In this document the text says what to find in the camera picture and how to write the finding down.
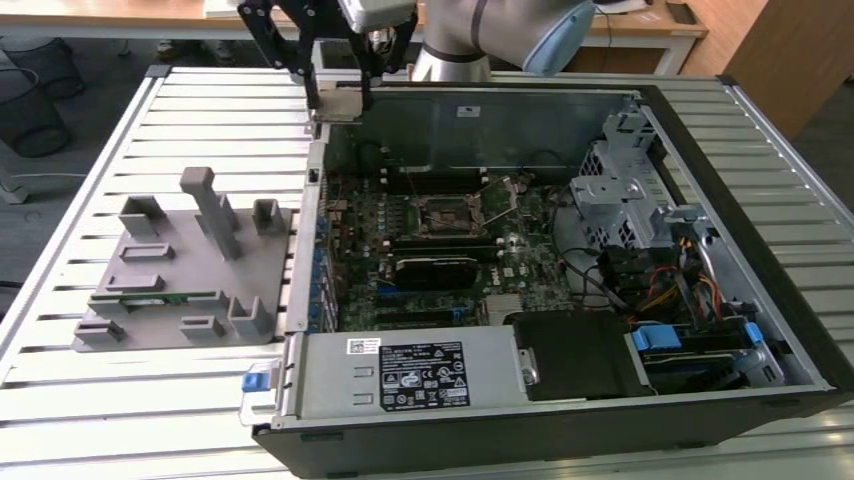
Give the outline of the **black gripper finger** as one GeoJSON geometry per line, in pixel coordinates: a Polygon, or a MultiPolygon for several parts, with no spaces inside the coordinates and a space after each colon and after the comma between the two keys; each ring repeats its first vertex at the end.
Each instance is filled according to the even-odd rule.
{"type": "Polygon", "coordinates": [[[288,69],[293,80],[306,91],[309,109],[320,105],[320,89],[313,64],[317,38],[317,17],[313,1],[247,0],[237,7],[246,28],[267,63],[274,69],[288,69]],[[273,19],[278,7],[298,30],[298,39],[288,40],[273,19]]]}
{"type": "Polygon", "coordinates": [[[361,69],[362,108],[373,106],[372,88],[380,85],[386,74],[405,67],[405,56],[418,26],[420,14],[394,27],[353,35],[353,53],[361,69]]]}

